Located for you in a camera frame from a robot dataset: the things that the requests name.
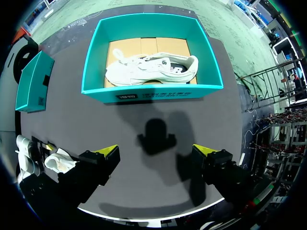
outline white sneaker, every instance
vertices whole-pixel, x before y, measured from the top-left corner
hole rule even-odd
[[[106,78],[116,86],[141,85],[149,80],[163,84],[187,83],[198,69],[195,56],[157,53],[143,58],[136,55],[125,58],[119,49],[113,50],[118,61],[107,67]]]
[[[58,149],[45,159],[45,166],[56,173],[66,173],[76,166],[76,161],[63,149]]]

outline green floor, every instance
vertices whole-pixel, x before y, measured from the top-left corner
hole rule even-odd
[[[276,65],[268,45],[269,40],[264,42],[253,36],[246,25],[217,0],[70,0],[50,16],[34,32],[32,38],[41,43],[62,27],[91,13],[139,4],[167,5],[195,11],[209,36],[223,42],[234,72],[240,77]],[[256,92],[250,87],[251,93],[261,95],[265,92],[265,86],[261,80],[256,82]],[[273,86],[273,92],[277,91],[278,87]]]

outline white shoe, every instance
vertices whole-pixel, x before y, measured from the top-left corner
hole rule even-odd
[[[45,159],[45,166],[56,173],[66,173],[76,166],[76,161],[63,149],[58,149]]]
[[[141,85],[149,80],[163,84],[187,83],[198,69],[195,56],[157,53],[144,58],[136,55],[125,58],[119,49],[113,50],[118,61],[107,67],[106,78],[116,86]]]

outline teal shoe box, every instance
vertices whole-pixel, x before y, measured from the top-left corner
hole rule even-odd
[[[23,69],[18,84],[15,110],[45,110],[47,88],[54,60],[40,51]]]
[[[186,39],[191,55],[199,60],[197,84],[144,84],[105,88],[109,43],[139,37]],[[104,103],[116,103],[200,98],[223,87],[214,52],[197,19],[164,13],[136,13],[99,21],[87,52],[81,92]]]

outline shoe box label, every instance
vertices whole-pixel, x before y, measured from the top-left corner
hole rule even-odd
[[[124,95],[116,95],[116,97],[120,100],[125,100],[125,99],[136,99],[138,98],[137,94],[124,94]]]

